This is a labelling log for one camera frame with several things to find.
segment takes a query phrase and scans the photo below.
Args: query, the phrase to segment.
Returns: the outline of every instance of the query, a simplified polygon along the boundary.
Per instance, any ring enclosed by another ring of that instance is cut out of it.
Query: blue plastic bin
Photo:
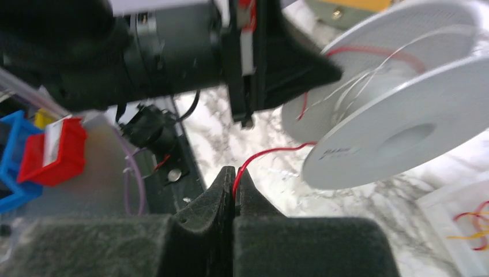
[[[11,130],[8,141],[3,150],[0,160],[0,184],[6,186],[4,189],[11,191],[11,194],[0,199],[0,214],[11,211],[19,206],[38,198],[43,187],[33,182],[17,183],[17,175],[20,171],[20,164],[24,156],[24,148],[27,138],[33,134],[43,131],[36,128],[32,123],[24,119],[23,111],[16,111],[0,119],[10,125]]]

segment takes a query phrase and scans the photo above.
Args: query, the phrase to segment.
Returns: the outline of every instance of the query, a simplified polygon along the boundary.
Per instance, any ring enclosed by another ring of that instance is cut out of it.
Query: white paper label
[[[46,125],[44,128],[44,159],[43,166],[54,163],[58,158],[59,139],[64,119]]]

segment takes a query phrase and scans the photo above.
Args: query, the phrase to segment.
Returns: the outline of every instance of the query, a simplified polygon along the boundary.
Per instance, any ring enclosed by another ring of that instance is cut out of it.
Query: spool center hole
[[[409,151],[426,139],[434,129],[433,124],[421,124],[395,134],[381,144],[378,149],[379,158],[388,158]]]

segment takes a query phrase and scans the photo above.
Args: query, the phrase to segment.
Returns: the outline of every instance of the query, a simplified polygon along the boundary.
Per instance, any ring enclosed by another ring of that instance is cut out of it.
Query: white wire
[[[354,103],[354,101],[358,98],[358,96],[360,96],[360,94],[365,90],[365,87],[370,83],[370,81],[375,77],[375,75],[377,74],[377,72],[382,69],[382,67],[385,65],[385,63],[387,63],[387,61],[389,61],[393,56],[395,56],[397,53],[399,53],[401,50],[403,50],[404,48],[420,41],[420,40],[423,40],[425,38],[429,38],[431,36],[435,36],[435,35],[440,35],[440,34],[460,34],[460,35],[471,35],[473,34],[473,32],[475,31],[474,27],[471,26],[471,25],[451,25],[451,26],[448,26],[448,27],[443,27],[443,28],[439,28],[439,29],[436,29],[434,31],[431,31],[431,32],[427,32],[425,33],[424,35],[422,36],[419,36],[418,38],[414,39],[414,40],[411,40],[409,43],[406,43],[405,45],[401,46],[400,48],[398,48],[396,51],[394,51],[393,53],[391,53],[379,66],[377,66],[377,68],[373,69],[373,70],[365,70],[363,72],[361,72],[360,74],[356,75],[355,77],[351,78],[350,80],[348,80],[347,82],[345,82],[344,84],[342,84],[341,86],[339,86],[337,89],[335,89],[330,95],[328,95],[326,98],[320,100],[320,101],[317,101],[315,103],[313,103],[311,106],[309,106],[308,108],[306,108],[304,110],[304,112],[302,112],[301,114],[305,114],[310,108],[328,100],[329,98],[331,98],[334,94],[336,94],[336,92],[338,92],[339,90],[341,90],[342,88],[344,88],[346,85],[350,84],[351,82],[355,81],[343,94],[342,96],[340,97],[340,99],[338,100],[338,102],[336,102],[336,105],[335,105],[335,112],[337,111],[337,109],[340,107],[341,105],[341,102],[344,100],[344,98],[346,97],[346,95],[351,91],[351,89],[356,86],[360,81],[362,81],[364,78],[366,78],[366,76],[368,76],[370,73],[373,72],[373,74],[370,76],[370,78],[368,79],[368,81],[363,85],[363,87],[360,89],[360,91],[356,94],[356,96],[352,99],[352,102],[350,102],[350,104],[347,106],[347,108],[345,109],[345,111],[341,114],[341,116],[338,118],[338,120],[336,121],[337,123],[340,122],[341,120],[343,120],[343,117],[345,116],[346,112],[348,111],[348,109],[351,107],[351,105]],[[324,54],[325,53],[325,50],[327,50],[329,47],[325,47],[323,49],[323,51],[321,51],[321,54]]]
[[[304,112],[302,112],[302,113],[305,114],[310,108],[313,108],[314,106],[317,106],[317,105],[321,104],[322,102],[327,101],[331,96],[333,96],[334,94],[336,94],[336,92],[340,91],[342,88],[346,87],[349,83],[355,81],[361,75],[363,75],[365,73],[368,73],[368,72],[372,72],[372,70],[371,71],[367,71],[366,70],[366,71],[361,72],[360,74],[357,74],[355,77],[351,78],[350,80],[346,81],[344,84],[342,84],[341,86],[339,86],[337,89],[335,89],[330,95],[328,95],[324,99],[314,102],[312,105],[310,105],[308,108],[306,108],[304,110]]]
[[[395,56],[397,53],[399,53],[402,49],[420,41],[420,40],[423,40],[423,39],[426,39],[426,38],[429,38],[429,37],[432,37],[432,36],[435,36],[435,35],[441,35],[441,34],[460,34],[460,35],[472,35],[474,32],[474,27],[473,26],[470,26],[470,25],[452,25],[452,26],[448,26],[448,27],[443,27],[443,28],[440,28],[440,29],[436,29],[434,31],[431,31],[431,32],[427,32],[425,33],[424,35],[422,36],[419,36],[418,38],[414,39],[414,40],[411,40],[409,43],[406,43],[405,45],[399,47],[396,51],[394,51],[392,54],[390,54],[376,69],[374,69],[374,74],[372,74],[370,76],[370,78],[368,79],[368,81],[363,85],[363,87],[360,89],[360,91],[355,95],[355,97],[352,99],[352,102],[350,102],[350,104],[348,104],[348,106],[345,108],[345,110],[343,111],[342,115],[339,117],[338,119],[338,122],[340,122],[341,120],[343,120],[343,117],[345,116],[345,114],[347,113],[348,109],[352,106],[352,104],[355,102],[355,100],[358,98],[358,96],[360,96],[360,94],[365,90],[365,87],[368,86],[368,84],[370,83],[370,81],[372,81],[372,79],[375,77],[375,75],[377,74],[377,72],[384,66],[385,63],[387,63],[388,60],[390,60],[393,56]]]

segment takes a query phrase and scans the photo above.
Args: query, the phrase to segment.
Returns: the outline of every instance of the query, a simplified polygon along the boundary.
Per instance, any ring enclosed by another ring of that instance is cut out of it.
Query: clear plastic box
[[[454,218],[464,212],[475,212],[486,201],[489,201],[489,172],[478,175],[471,182],[437,189],[417,201],[460,273],[466,277],[489,276],[489,248],[473,250],[482,246],[481,238],[448,237],[468,237],[478,233],[473,225],[472,215],[464,216],[456,222]],[[483,211],[489,212],[489,205]],[[480,220],[480,224],[489,225],[489,222]]]

